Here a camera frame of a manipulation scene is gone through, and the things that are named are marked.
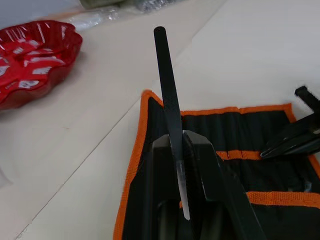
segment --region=black pliers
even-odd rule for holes
[[[261,157],[273,158],[291,154],[314,154],[320,151],[320,101],[306,86],[295,90],[314,113],[286,126],[264,147]]]

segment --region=red bowl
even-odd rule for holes
[[[21,38],[32,39],[43,43],[42,48],[59,51],[60,58],[65,63],[62,66],[52,67],[46,74],[46,78],[30,89],[19,87],[19,81],[22,79],[13,79],[10,84],[0,82],[0,110],[18,108],[41,98],[66,78],[75,63],[83,41],[75,29],[75,26],[69,23],[43,20],[0,30],[0,45],[16,42]]]

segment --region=orange stripe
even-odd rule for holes
[[[146,132],[147,132],[147,124],[148,124],[148,101],[149,98],[153,98],[156,100],[161,106],[163,106],[163,102],[161,99],[154,94],[151,90],[145,90],[142,93],[141,96],[141,104],[140,104],[140,117],[139,117],[139,124],[138,124],[138,131],[134,143],[134,147],[132,150],[124,187],[123,187],[123,194],[121,197],[121,202],[118,210],[118,214],[115,221],[115,227],[113,232],[113,240],[121,240],[122,239],[122,233],[124,230],[124,222],[125,222],[125,216],[126,216],[126,208],[127,208],[127,202],[128,202],[128,196],[129,196],[129,188],[132,180],[134,179],[138,164],[140,161],[142,149],[145,142]],[[291,104],[283,104],[283,105],[269,105],[269,106],[256,106],[256,107],[245,107],[245,108],[237,108],[237,107],[226,107],[221,109],[213,109],[213,110],[195,110],[195,111],[182,111],[181,115],[193,115],[193,116],[199,116],[199,115],[210,115],[210,114],[223,114],[223,113],[230,113],[230,112],[236,112],[240,114],[247,114],[247,113],[256,113],[256,112],[265,112],[265,111],[284,111],[291,123],[296,121],[295,116],[292,113],[291,110]],[[232,159],[244,159],[244,160],[260,160],[260,154],[257,151],[240,151],[240,150],[232,150],[232,151],[218,151],[217,154],[223,159],[223,160],[232,160]],[[316,171],[317,175],[320,178],[320,166],[318,161],[314,156],[310,156],[310,162]],[[253,198],[260,204],[264,204],[264,200],[267,199],[266,197],[260,197],[260,198]]]
[[[267,206],[302,206],[320,209],[320,194],[314,192],[249,191],[250,202]]]

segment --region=table surface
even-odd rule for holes
[[[16,239],[32,223],[157,80],[154,27],[166,27],[175,64],[223,2],[183,1],[82,32],[67,80],[46,97],[0,114],[0,239]]]

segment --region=white table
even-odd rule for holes
[[[307,84],[320,96],[319,8],[315,0],[229,0],[175,61],[180,108],[293,102],[298,118],[310,114],[294,90]],[[150,78],[152,90],[161,96],[156,66]],[[137,101],[21,239],[112,239],[139,111]]]
[[[0,114],[1,240],[15,239],[32,223],[141,89],[152,86],[158,72],[154,27],[167,28],[175,63],[222,2],[184,1],[81,33],[82,50],[68,79],[45,98]]]

